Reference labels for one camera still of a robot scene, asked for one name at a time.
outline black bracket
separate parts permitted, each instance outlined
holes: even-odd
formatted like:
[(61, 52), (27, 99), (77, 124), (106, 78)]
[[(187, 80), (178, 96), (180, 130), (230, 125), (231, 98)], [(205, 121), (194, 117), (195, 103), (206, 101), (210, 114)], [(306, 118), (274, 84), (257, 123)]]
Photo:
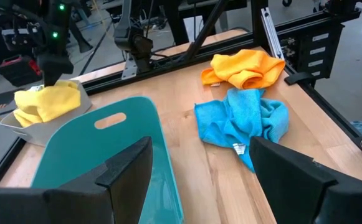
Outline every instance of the black bracket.
[(288, 85), (294, 85), (296, 83), (309, 83), (312, 87), (315, 86), (316, 80), (317, 78), (308, 72), (298, 72), (285, 78), (285, 82)]

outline wooden tabletop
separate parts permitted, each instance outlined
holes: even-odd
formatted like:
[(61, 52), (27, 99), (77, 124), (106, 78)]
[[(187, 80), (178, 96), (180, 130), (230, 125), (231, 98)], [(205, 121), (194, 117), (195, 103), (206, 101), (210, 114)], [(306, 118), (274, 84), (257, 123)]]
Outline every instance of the wooden tabletop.
[[(207, 38), (206, 44), (241, 34), (232, 30)], [(188, 45), (163, 54), (185, 51)], [(194, 104), (223, 100), (232, 88), (202, 86), (201, 63), (91, 96), (93, 108), (129, 96), (150, 97), (158, 110), (174, 169), (186, 223), (275, 223), (274, 216), (255, 176), (232, 149), (203, 143), (199, 139)], [(123, 64), (81, 77), (91, 80), (123, 69)], [(298, 86), (288, 86), (281, 74), (264, 98), (283, 101), (289, 110), (290, 127), (280, 144), (315, 158), (316, 161), (362, 180), (362, 152), (322, 109)], [(0, 187), (28, 187), (44, 152), (26, 144), (0, 183)]]

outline yellow cloth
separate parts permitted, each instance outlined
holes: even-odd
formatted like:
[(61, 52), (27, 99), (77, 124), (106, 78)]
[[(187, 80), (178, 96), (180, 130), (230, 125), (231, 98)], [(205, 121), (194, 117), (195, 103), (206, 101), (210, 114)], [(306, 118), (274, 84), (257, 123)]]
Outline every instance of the yellow cloth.
[(39, 91), (27, 90), (14, 93), (18, 109), (14, 116), (25, 128), (32, 124), (49, 122), (81, 105), (77, 84), (59, 80), (54, 86)]
[(241, 50), (237, 54), (214, 55), (211, 67), (201, 72), (203, 85), (228, 81), (238, 89), (265, 88), (276, 82), (285, 61), (261, 50)]

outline blue cloth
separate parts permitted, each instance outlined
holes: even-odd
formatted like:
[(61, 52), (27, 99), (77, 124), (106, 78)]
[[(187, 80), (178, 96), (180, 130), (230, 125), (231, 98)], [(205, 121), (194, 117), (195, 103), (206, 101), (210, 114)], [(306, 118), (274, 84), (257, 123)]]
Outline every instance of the blue cloth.
[(261, 136), (278, 143), (288, 129), (287, 107), (280, 101), (261, 98), (264, 91), (233, 88), (224, 101), (194, 106), (200, 139), (229, 148), (234, 143), (245, 144), (245, 152), (239, 157), (251, 171), (250, 138)]

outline floor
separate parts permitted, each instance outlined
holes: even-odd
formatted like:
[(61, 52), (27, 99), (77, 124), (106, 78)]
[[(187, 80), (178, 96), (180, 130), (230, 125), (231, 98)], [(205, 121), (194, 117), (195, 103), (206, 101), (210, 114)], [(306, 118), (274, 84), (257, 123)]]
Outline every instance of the floor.
[[(312, 13), (312, 1), (294, 1), (290, 7), (283, 7), (281, 0), (269, 0), (272, 18), (276, 24), (289, 21)], [(80, 54), (78, 47), (72, 40), (73, 47), (68, 48), (70, 60), (74, 64), (74, 72), (71, 75), (63, 75), (62, 78), (68, 79), (84, 73), (91, 72), (98, 68), (117, 63), (123, 60), (121, 51), (113, 43), (113, 26), (110, 24), (108, 13), (105, 11), (97, 13), (94, 11), (88, 18), (89, 23), (98, 23), (98, 26), (89, 27), (82, 31), (83, 36), (94, 46), (94, 49)], [(227, 12), (228, 26), (245, 27), (252, 29), (250, 8), (238, 9)], [(84, 22), (77, 24), (79, 27), (85, 27)], [(102, 39), (106, 28), (107, 34)], [(193, 20), (186, 21), (187, 30), (193, 31)], [(152, 31), (149, 37), (154, 41), (154, 49), (170, 47), (174, 44), (171, 31), (167, 26), (160, 31)], [(90, 54), (95, 54), (89, 65), (84, 68), (88, 62)], [(9, 91), (14, 87), (0, 76), (0, 93)], [(362, 121), (362, 15), (359, 19), (345, 23), (345, 28), (341, 35), (338, 52), (336, 55), (333, 71), (330, 79), (320, 80), (316, 89), (348, 120)], [(0, 159), (6, 153), (7, 148), (15, 140), (16, 136), (10, 130), (0, 126)]]

